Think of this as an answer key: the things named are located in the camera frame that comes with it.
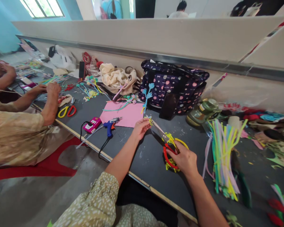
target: table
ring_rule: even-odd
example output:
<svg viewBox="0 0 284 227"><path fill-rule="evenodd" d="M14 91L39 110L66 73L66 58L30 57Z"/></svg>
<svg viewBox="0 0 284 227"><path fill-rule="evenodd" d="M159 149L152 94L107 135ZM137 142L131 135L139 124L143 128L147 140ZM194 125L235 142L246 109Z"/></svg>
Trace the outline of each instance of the table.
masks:
<svg viewBox="0 0 284 227"><path fill-rule="evenodd" d="M43 67L42 69L45 73L52 73L50 68ZM31 80L40 82L43 79L34 77ZM74 84L76 82L77 78L70 78L65 84ZM19 87L16 88L16 91L23 93ZM96 98L85 102L83 92L78 87L65 93L76 98L77 113L72 117L57 118L56 121L79 137L82 123L90 121L93 117L99 117L108 99L105 95L100 94ZM44 96L41 95L34 104L43 108L45 105ZM197 154L197 166L199 173L202 174L205 159L204 151L208 140L206 133L189 126L185 121L186 116L175 116L171 121L168 121L160 119L159 113L148 109L146 115L152 116L163 131L170 132L173 137L183 140ZM102 156L111 161L123 147L132 130L132 128L116 126L116 130L113 131L113 138L101 152ZM99 148L106 138L106 129L101 129L89 138L87 144L96 152L99 152ZM226 214L226 211L229 210L233 215L237 216L238 222L242 226L274 226L266 214L266 201L269 198L276 198L276 194L270 187L271 184L279 185L284 194L284 169L273 169L271 165L274 165L274 163L266 159L266 157L273 157L272 153L259 150L252 140L241 139L236 149L240 153L241 168L251 190L253 208L247 209L240 202L228 200L222 194L216 194L214 183L207 174L205 174L204 181L223 214ZM165 169L162 150L161 138L148 130L138 145L129 175L172 207L197 222L196 209L189 185L182 172L175 173L172 169L168 171ZM210 171L212 165L213 160L210 153L208 157Z"/></svg>

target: floor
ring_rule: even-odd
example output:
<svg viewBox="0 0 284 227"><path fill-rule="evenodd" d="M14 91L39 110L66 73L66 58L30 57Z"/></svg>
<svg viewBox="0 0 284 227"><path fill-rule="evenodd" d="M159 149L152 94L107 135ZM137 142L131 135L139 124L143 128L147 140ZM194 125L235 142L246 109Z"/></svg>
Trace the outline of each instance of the floor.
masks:
<svg viewBox="0 0 284 227"><path fill-rule="evenodd" d="M25 61L25 52L1 57L11 65ZM77 198L105 170L107 163L92 149L74 146L66 149L59 163L77 169L73 177L26 177L0 181L0 227L45 227ZM178 213L179 226L196 226Z"/></svg>

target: beige sleeve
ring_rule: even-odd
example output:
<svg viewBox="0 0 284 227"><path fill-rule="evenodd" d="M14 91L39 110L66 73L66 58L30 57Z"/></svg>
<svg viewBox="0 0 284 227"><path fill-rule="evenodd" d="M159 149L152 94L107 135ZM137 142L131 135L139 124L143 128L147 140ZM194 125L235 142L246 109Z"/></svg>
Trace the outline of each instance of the beige sleeve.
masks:
<svg viewBox="0 0 284 227"><path fill-rule="evenodd" d="M15 107L13 102L9 102L7 104L0 103L0 111L18 112L18 109Z"/></svg>
<svg viewBox="0 0 284 227"><path fill-rule="evenodd" d="M5 130L9 133L40 131L43 127L43 124L43 116L38 113L29 114L23 112L11 113L0 111L0 130Z"/></svg>

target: blue glue gun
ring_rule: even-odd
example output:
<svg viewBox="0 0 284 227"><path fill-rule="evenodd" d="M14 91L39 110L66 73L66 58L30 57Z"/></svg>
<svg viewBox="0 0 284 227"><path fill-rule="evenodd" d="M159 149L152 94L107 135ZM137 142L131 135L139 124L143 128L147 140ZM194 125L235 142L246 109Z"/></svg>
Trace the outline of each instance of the blue glue gun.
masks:
<svg viewBox="0 0 284 227"><path fill-rule="evenodd" d="M111 133L112 129L115 129L114 124L119 122L122 117L114 118L106 123L103 124L105 128L107 128L107 137L111 138L113 137L113 134Z"/></svg>

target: polka dot bag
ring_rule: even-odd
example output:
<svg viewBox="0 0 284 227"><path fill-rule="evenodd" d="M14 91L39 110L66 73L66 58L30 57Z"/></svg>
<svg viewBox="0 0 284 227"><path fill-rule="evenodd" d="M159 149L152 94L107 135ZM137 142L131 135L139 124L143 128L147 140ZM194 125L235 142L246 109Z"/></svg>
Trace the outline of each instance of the polka dot bag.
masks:
<svg viewBox="0 0 284 227"><path fill-rule="evenodd" d="M209 78L209 73L203 70L177 67L153 60L143 61L141 67L144 69L144 76L139 89L139 99L145 101L142 90L146 88L148 92L148 84L154 83L152 97L147 103L161 108L167 93L178 94L180 98L175 109L176 114L184 114L198 103L206 86L205 81Z"/></svg>

